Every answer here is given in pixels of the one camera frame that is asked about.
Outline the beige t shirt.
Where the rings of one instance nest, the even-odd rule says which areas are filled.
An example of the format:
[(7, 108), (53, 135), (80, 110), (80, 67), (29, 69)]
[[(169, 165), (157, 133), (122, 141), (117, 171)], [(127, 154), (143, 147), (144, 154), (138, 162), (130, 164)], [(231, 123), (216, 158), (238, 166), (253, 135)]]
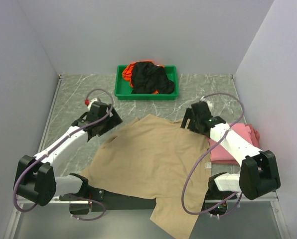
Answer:
[(82, 170), (92, 187), (155, 199), (151, 220), (176, 239), (187, 239), (201, 210), (210, 161), (205, 136), (153, 115), (113, 132)]

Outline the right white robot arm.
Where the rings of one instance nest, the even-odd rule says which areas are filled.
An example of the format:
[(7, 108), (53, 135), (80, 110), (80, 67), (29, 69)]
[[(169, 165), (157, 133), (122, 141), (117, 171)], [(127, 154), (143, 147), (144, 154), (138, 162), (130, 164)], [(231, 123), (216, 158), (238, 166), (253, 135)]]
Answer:
[(242, 193), (254, 200), (280, 188), (281, 181), (275, 155), (251, 145), (239, 136), (221, 117), (214, 117), (205, 101), (186, 109), (182, 128), (199, 133), (213, 140), (211, 147), (222, 146), (240, 166), (240, 172), (219, 173), (208, 181), (208, 194), (214, 199), (225, 192)]

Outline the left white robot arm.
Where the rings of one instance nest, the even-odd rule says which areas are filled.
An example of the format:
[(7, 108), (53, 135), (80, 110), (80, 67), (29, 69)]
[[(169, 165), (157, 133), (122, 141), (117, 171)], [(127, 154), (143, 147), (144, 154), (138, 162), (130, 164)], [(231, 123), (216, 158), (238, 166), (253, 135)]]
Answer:
[(88, 179), (72, 173), (56, 177), (54, 171), (76, 149), (122, 123), (111, 104), (93, 102), (53, 144), (35, 156), (23, 156), (17, 166), (13, 196), (24, 197), (39, 206), (53, 197), (72, 194), (77, 200), (88, 197)]

